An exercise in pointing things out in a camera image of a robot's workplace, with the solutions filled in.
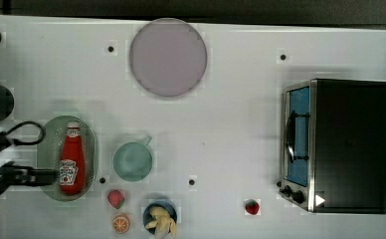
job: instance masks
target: oval plate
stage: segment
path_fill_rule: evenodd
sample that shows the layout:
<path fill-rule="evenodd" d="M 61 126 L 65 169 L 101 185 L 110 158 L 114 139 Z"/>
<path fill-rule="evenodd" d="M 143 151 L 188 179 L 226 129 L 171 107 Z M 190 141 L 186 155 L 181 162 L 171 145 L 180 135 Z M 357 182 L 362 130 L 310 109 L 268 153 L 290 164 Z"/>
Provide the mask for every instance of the oval plate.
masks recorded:
<path fill-rule="evenodd" d="M 97 175 L 97 141 L 94 132 L 83 120 L 70 116 L 57 117 L 45 124 L 45 139 L 38 144 L 37 167 L 58 170 L 66 139 L 67 122 L 71 120 L 76 120 L 81 124 L 82 145 L 86 163 L 85 187 L 80 193 L 75 195 L 67 195 L 62 192 L 58 181 L 52 185 L 41 187 L 45 194 L 58 201 L 73 201 L 80 198 L 89 190 Z"/>

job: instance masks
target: oven knob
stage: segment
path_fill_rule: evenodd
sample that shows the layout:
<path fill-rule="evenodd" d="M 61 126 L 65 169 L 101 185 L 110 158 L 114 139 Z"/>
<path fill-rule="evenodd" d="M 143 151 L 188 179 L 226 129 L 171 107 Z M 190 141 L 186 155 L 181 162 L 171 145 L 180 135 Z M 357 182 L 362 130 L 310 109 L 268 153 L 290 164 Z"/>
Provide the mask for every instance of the oven knob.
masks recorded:
<path fill-rule="evenodd" d="M 286 197 L 290 197 L 292 193 L 289 186 L 285 186 L 284 189 L 280 189 L 280 192 L 283 193 Z"/>
<path fill-rule="evenodd" d="M 292 200 L 294 200 L 298 204 L 302 204 L 304 202 L 304 196 L 301 191 L 292 193 Z"/>

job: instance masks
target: red fruit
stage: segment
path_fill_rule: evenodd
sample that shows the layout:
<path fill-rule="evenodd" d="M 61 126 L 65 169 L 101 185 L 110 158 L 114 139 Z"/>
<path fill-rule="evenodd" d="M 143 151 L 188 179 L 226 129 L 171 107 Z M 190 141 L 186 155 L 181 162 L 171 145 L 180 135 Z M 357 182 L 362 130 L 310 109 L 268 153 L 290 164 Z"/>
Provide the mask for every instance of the red fruit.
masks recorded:
<path fill-rule="evenodd" d="M 124 203 L 124 196 L 118 190 L 113 190 L 108 194 L 108 202 L 111 206 L 119 209 Z"/>
<path fill-rule="evenodd" d="M 259 208 L 260 208 L 259 203 L 256 202 L 255 200 L 250 200 L 246 204 L 246 211 L 249 212 L 252 215 L 258 214 Z"/>

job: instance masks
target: toaster oven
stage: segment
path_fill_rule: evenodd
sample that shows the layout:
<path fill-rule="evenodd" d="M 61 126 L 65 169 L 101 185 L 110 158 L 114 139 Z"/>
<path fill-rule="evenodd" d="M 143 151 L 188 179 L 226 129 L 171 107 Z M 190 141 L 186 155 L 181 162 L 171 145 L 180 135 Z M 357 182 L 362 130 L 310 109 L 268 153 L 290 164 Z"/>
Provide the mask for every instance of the toaster oven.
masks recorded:
<path fill-rule="evenodd" d="M 284 91 L 281 196 L 309 212 L 386 213 L 386 82 Z"/>

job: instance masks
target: white table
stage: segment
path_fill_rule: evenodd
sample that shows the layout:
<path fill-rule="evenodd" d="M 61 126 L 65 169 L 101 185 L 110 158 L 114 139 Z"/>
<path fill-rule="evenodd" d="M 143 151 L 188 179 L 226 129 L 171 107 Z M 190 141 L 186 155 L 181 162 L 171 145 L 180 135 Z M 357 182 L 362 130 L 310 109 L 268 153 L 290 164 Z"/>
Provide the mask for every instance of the white table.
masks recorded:
<path fill-rule="evenodd" d="M 283 88 L 316 77 L 386 81 L 386 31 L 192 24 L 207 45 L 208 69 L 193 93 L 168 101 L 140 87 L 128 66 L 144 24 L 0 16 L 0 84 L 16 101 L 2 124 L 76 111 L 99 143 L 96 181 L 83 198 L 58 202 L 27 187 L 3 194 L 0 238 L 149 238 L 141 213 L 159 197 L 177 206 L 178 238 L 386 238 L 386 215 L 308 214 L 275 186 Z M 151 173 L 135 183 L 119 179 L 112 154 L 146 134 Z M 18 163 L 36 166 L 36 147 L 18 150 Z M 110 225 L 112 188 L 127 192 L 119 212 L 132 225 L 122 236 Z M 261 199 L 261 215 L 245 215 L 248 198 Z"/>

